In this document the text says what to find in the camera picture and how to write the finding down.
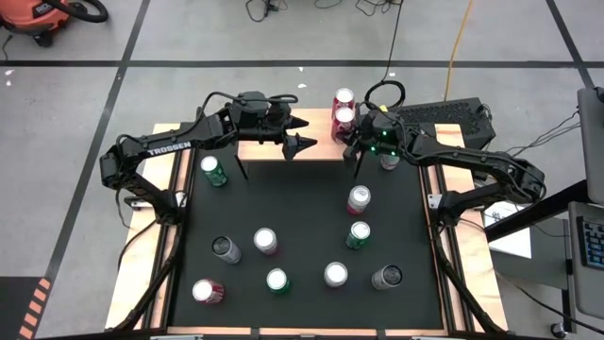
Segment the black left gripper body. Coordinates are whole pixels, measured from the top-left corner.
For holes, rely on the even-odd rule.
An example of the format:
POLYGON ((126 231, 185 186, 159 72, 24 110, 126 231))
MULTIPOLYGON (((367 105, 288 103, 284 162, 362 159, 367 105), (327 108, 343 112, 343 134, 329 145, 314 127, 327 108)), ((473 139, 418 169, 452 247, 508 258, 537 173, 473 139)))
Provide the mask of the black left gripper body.
POLYGON ((266 96, 258 91, 239 93, 230 105, 230 116, 242 141, 282 141, 290 127, 290 94, 266 96))

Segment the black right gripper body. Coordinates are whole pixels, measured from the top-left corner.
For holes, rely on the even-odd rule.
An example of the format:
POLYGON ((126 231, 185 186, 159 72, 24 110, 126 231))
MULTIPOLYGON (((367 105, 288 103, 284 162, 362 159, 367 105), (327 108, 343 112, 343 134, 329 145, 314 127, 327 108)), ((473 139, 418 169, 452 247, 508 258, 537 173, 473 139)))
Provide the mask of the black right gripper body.
POLYGON ((407 158, 408 137, 403 118, 390 111, 370 110, 369 125, 357 128, 357 138, 363 151, 407 158))

